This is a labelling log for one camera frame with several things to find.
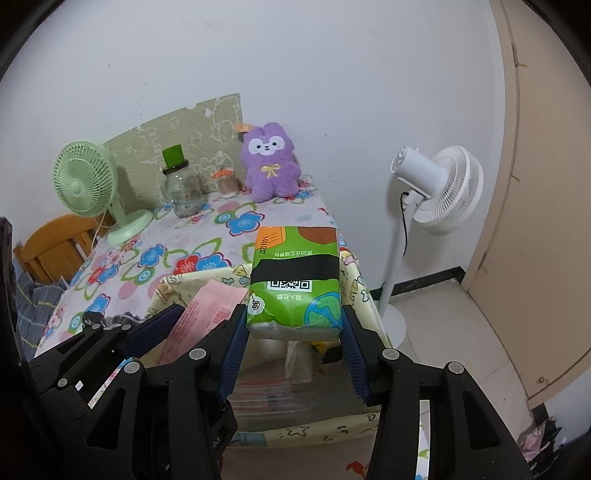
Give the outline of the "clear plastic package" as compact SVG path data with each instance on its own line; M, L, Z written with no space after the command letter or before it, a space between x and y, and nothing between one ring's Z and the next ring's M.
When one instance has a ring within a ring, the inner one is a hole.
M229 396L240 429L263 431L369 411L353 389L344 359L341 368L311 383L291 384L284 374L287 343L249 338Z

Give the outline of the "white standing fan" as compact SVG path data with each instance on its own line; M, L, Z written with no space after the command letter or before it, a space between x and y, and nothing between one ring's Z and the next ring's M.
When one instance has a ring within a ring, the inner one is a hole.
M391 174L406 189L398 200L400 225L394 229L392 250L386 257L377 311L385 345L397 348L406 337L407 324L390 299L409 247L412 227L419 226L436 237L457 230L478 206L485 177L481 163L458 145L441 150L433 158L405 146L394 156Z

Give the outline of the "cotton swab jar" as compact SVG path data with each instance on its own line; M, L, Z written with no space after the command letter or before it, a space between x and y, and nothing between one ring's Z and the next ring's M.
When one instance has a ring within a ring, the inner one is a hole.
M235 197L239 192L238 180L235 178L235 170L222 167L213 175L217 191L223 198Z

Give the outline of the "purple plush bunny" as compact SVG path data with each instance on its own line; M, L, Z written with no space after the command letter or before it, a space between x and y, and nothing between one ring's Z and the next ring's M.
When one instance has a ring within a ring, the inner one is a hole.
M253 201L297 194L301 167L294 160L294 143L280 123L266 123L245 133L240 159Z

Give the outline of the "pink paper packet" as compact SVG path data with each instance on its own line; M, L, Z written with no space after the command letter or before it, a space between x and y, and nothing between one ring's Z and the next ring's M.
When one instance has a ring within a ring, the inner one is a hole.
M218 324L231 318L248 289L208 280L192 297L160 349L156 366L172 363L190 351Z

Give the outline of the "grey plaid bedding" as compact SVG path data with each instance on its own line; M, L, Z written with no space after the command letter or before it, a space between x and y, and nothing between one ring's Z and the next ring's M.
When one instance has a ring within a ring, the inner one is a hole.
M16 275L17 328L24 356L31 361L37 349L61 325L63 308L58 304L68 285L64 279L41 284L13 262Z

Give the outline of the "green tissue pack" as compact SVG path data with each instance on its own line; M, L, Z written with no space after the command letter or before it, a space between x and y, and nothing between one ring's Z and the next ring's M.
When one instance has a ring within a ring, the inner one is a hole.
M339 337L342 295L337 229L259 229L246 325L259 339L315 342Z

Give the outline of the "green patterned wall sheet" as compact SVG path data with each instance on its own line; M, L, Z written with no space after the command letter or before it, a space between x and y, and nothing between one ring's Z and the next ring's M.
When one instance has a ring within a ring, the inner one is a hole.
M126 172L126 184L143 202L155 203L161 194L162 152L182 148L191 172L197 174L202 192L216 189L212 175L231 169L239 180L245 167L239 160L242 141L235 124L242 122L242 103L237 93L215 97L149 120L105 143L115 164Z

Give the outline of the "green cup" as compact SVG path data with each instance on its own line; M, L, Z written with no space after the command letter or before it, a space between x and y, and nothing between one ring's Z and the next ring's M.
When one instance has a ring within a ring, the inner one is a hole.
M180 144L163 149L161 154L167 169L173 169L185 163L185 157Z

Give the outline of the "beige door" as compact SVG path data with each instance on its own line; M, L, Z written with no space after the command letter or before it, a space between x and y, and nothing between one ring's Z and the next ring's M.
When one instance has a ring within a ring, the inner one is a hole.
M504 139L464 287L537 406L590 366L590 87L529 5L495 1L492 11Z

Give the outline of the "white yellow soft item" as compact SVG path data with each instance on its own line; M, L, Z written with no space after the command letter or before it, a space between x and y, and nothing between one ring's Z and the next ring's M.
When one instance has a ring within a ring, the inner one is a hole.
M287 343L284 374L291 384L308 384L315 377L341 368L343 358L339 342L290 341Z

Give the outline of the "glass mason jar mug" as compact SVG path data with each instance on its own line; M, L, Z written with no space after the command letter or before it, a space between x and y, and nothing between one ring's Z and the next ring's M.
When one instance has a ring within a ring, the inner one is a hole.
M197 176L189 166L188 161L166 168L162 171L164 180L161 183L161 193L166 204L169 205L178 218L197 215L204 198L200 191Z

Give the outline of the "floral tablecloth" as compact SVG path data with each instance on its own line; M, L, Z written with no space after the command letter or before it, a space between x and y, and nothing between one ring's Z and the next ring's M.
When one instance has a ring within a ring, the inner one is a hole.
M69 283L42 334L42 354L79 333L86 311L105 316L146 314L160 281L169 276L252 262L256 232L263 226L332 226L320 192L304 177L289 198L256 203L248 193L209 195L202 210L179 218L169 207L131 240L101 240Z

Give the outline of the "green desk fan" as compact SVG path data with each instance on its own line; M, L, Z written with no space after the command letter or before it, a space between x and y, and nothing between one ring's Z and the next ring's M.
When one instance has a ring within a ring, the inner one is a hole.
M102 144L76 141L66 145L53 167L55 192L72 213L92 218L108 213L115 224L106 235L110 245L130 240L153 220L146 209L126 213L118 190L118 172Z

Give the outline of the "wooden bed headboard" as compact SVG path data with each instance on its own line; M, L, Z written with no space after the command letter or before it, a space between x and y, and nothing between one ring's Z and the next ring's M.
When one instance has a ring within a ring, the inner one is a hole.
M13 253L18 264L38 283L71 281L90 255L94 235L101 239L113 225L109 213L94 218L64 215L40 227Z

